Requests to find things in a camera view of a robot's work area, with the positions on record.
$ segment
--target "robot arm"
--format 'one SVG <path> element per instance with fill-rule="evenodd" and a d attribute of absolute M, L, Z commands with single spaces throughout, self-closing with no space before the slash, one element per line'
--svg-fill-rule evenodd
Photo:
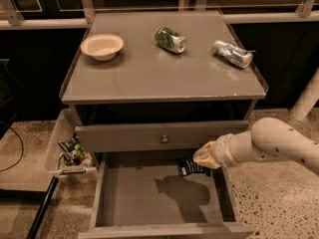
<path fill-rule="evenodd" d="M 282 159 L 294 160 L 319 175 L 318 142 L 273 118 L 258 120 L 249 131 L 210 141 L 193 156 L 197 164 L 213 169 Z"/>

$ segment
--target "floor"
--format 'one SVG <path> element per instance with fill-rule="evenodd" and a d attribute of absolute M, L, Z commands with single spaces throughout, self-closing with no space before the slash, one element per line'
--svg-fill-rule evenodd
<path fill-rule="evenodd" d="M 319 110 L 304 121 L 288 110 L 254 111 L 249 121 L 272 117 L 286 121 L 319 140 Z M 15 122 L 24 153 L 11 169 L 0 172 L 0 188 L 45 191 L 51 176 L 44 169 L 54 121 Z M 15 163 L 21 142 L 9 130 L 0 140 L 0 170 Z M 254 228 L 248 239 L 319 239 L 319 177 L 293 162 L 244 163 L 228 168 L 232 194 L 244 225 Z M 77 238 L 89 229 L 96 177 L 60 179 L 37 238 Z M 40 203 L 0 199 L 0 238 L 26 238 Z"/>

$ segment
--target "white pole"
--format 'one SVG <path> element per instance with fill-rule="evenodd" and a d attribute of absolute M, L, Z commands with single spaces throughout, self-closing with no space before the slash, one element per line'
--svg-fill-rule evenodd
<path fill-rule="evenodd" d="M 319 68 L 308 83 L 306 89 L 291 109 L 290 113 L 297 120 L 304 120 L 319 100 Z"/>

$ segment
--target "bowl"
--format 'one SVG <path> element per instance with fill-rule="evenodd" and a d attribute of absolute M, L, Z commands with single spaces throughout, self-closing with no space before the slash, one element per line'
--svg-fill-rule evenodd
<path fill-rule="evenodd" d="M 95 35 L 81 44 L 81 51 L 98 61 L 111 60 L 123 47 L 123 39 L 111 34 Z"/>

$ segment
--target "silver can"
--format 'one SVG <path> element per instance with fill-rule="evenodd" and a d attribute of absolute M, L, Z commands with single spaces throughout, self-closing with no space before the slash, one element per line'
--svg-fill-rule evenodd
<path fill-rule="evenodd" d="M 239 68 L 248 67 L 253 57 L 250 52 L 220 40 L 213 43 L 211 52 L 226 58 L 230 63 Z"/>
<path fill-rule="evenodd" d="M 157 29 L 156 40 L 161 47 L 176 54 L 182 53 L 186 48 L 186 37 L 167 27 Z"/>

